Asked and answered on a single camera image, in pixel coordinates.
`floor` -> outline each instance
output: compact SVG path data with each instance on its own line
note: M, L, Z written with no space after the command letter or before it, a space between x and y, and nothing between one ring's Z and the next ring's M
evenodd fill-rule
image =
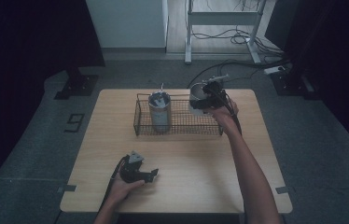
M207 6L207 1L198 1L201 6L205 3ZM209 7L216 10L213 2L208 2ZM96 214L63 213L59 205L100 90L154 89L159 88L162 82L168 89L182 89L209 66L227 59L250 60L247 52L227 55L227 51L220 54L219 51L201 49L206 53L198 53L193 57L192 64L185 65L181 45L184 46L184 42L168 53L104 51L106 67L81 68L83 75L99 75L91 96L54 100L55 94L62 90L67 75L61 72L48 78L40 107L0 169L0 223L93 222ZM283 215L284 221L287 224L348 224L348 132L321 101L306 101L300 96L278 96L270 77L260 69L228 65L222 72L230 75L225 88L251 89L256 93L293 203L293 211ZM216 75L217 70L210 69L201 78ZM72 114L84 114L84 121L78 132L64 132L75 128L74 124L67 122ZM147 220L148 223L171 223L168 218L173 217L160 216ZM201 214L178 216L171 220L173 223L234 222L232 217L217 219Z

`wire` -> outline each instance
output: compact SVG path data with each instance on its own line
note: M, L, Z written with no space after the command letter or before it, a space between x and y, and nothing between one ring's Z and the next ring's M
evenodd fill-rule
M242 66L248 66L248 67L253 67L253 68L258 68L258 69L264 69L264 68L270 68L270 67L275 67L275 66L279 66L285 63L288 63L289 59L281 59L277 62L273 62L273 63L265 63L265 64L255 64L255 63L247 63L247 62L243 62L243 61L237 61L237 60L231 60L229 62L224 62L224 63L218 63L218 64L214 64L212 66L209 66L205 69L203 69L195 78L193 78L190 83L187 85L187 89L189 89L189 87L191 86L191 84L199 77L201 76L204 72L215 68L215 67L219 67L219 66L225 66L227 64L238 64L238 65L242 65Z
M224 83L226 82L232 82L234 80L239 80L239 79L249 79L249 78L252 78L253 75L255 75L258 71L261 71L261 69L256 69L254 72L252 72L248 77L236 77L236 78L233 78L233 79L230 79L230 80L226 80L224 81Z

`silver canister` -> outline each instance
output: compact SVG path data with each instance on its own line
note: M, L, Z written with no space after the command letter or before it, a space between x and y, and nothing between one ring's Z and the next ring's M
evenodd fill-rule
M205 83L196 83L189 90L189 101L198 101L204 100L207 98L207 94L203 92L203 87L206 86ZM204 113L201 109L194 109L191 104L188 104L188 110L191 114L195 116L206 116L207 113Z
M157 133L166 133L172 124L171 96L164 91L154 91L148 96L152 127Z

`hand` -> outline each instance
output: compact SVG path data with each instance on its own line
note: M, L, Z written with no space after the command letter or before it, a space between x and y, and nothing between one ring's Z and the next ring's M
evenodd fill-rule
M112 216L114 214L115 207L118 206L126 198L129 192L141 187L144 184L144 180L139 180L130 184L126 183L122 180L119 173L116 173L116 176L114 177L113 186L111 186L110 193L93 223L110 224L112 221Z
M111 202L117 206L121 203L126 196L134 189L137 189L145 184L145 180L138 180L133 183L126 183L122 180L119 173L116 174L113 186L111 187L110 194L108 195L107 202Z
M232 106L235 114L238 114L239 109L238 105L230 100L229 105ZM230 114L230 111L225 106L221 106L220 108L207 108L204 109L205 112L208 112L213 115L213 118L216 119L219 125L224 128L224 132L227 133L228 129L236 128L236 124L233 121L233 118Z

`wire basket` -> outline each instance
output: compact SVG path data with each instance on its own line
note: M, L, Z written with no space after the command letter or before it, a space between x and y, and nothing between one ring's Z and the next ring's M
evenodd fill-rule
M188 110L189 100L175 99L187 95L171 95L170 125L153 125L148 105L149 94L137 94L133 127L136 135L200 133L222 135L223 129L211 116L195 116ZM167 132L157 132L157 127Z

